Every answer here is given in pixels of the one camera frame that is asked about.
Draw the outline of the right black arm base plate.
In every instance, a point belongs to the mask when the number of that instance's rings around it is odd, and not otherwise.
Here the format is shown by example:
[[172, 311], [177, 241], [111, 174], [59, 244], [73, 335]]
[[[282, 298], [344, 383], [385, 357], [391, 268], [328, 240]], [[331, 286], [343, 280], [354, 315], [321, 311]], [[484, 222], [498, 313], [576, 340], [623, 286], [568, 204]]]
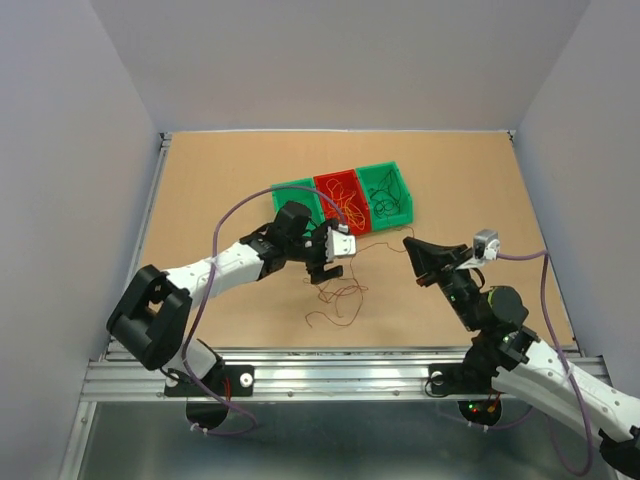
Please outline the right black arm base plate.
[[498, 368], [463, 362], [430, 363], [431, 392], [436, 396], [489, 394]]

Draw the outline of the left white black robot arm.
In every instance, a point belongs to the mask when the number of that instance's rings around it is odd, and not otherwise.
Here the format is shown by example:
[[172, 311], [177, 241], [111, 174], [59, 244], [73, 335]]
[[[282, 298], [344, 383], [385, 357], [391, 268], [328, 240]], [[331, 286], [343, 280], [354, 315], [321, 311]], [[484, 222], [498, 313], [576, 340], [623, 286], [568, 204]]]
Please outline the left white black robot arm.
[[355, 255], [354, 235], [336, 218], [313, 230], [307, 228], [310, 220], [306, 206], [288, 201], [273, 221], [219, 253], [164, 271], [140, 268], [109, 316], [107, 331], [146, 369], [187, 377], [199, 393], [215, 392], [222, 384], [222, 359], [187, 332], [191, 311], [289, 262], [303, 264], [314, 285], [342, 276], [334, 262]]

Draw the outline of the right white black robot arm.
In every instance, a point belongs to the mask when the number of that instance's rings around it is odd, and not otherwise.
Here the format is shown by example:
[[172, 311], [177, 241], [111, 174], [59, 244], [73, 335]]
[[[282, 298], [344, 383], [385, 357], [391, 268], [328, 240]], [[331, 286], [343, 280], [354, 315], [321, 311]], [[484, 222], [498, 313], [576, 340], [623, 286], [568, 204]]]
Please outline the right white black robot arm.
[[497, 232], [478, 232], [472, 245], [414, 237], [403, 244], [417, 284], [438, 286], [474, 335], [461, 362], [430, 366], [428, 396], [461, 396], [467, 422], [490, 429], [500, 417], [500, 395], [512, 395], [582, 435], [589, 454], [598, 452], [619, 473], [638, 478], [638, 398], [571, 363], [558, 340], [545, 342], [526, 327], [529, 311], [513, 287], [486, 286], [481, 268], [504, 256]]

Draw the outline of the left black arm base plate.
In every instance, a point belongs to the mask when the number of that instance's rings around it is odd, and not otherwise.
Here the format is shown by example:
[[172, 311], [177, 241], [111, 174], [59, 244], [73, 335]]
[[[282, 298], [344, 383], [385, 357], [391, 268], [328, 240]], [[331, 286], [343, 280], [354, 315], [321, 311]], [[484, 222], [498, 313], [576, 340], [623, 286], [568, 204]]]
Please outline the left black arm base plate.
[[[227, 399], [251, 397], [254, 367], [248, 364], [214, 366], [201, 382], [216, 395]], [[169, 370], [164, 395], [169, 398], [204, 397], [207, 393], [188, 374]]]

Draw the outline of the red plastic bin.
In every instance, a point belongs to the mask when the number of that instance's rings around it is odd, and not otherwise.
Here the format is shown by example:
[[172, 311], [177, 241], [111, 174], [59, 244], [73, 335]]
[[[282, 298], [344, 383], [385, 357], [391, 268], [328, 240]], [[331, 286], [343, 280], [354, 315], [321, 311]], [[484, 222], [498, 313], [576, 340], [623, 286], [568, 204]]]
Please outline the red plastic bin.
[[313, 180], [316, 189], [340, 208], [354, 235], [361, 236], [372, 231], [369, 204], [354, 169], [317, 175]]

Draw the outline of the green plastic bin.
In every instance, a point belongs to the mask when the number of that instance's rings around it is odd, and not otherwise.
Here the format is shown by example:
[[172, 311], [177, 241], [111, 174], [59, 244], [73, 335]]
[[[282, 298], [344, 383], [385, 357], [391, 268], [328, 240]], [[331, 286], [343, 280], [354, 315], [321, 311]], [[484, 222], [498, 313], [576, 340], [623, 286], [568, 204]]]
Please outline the green plastic bin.
[[359, 167], [355, 171], [369, 204], [374, 232], [413, 223], [413, 199], [394, 161]]
[[290, 185], [290, 188], [276, 190], [271, 193], [275, 211], [278, 211], [286, 202], [295, 201], [305, 205], [310, 210], [311, 221], [309, 225], [317, 226], [325, 220], [320, 198], [313, 192], [300, 190], [300, 187], [311, 189], [316, 187], [312, 177], [281, 183], [281, 186], [285, 185]]

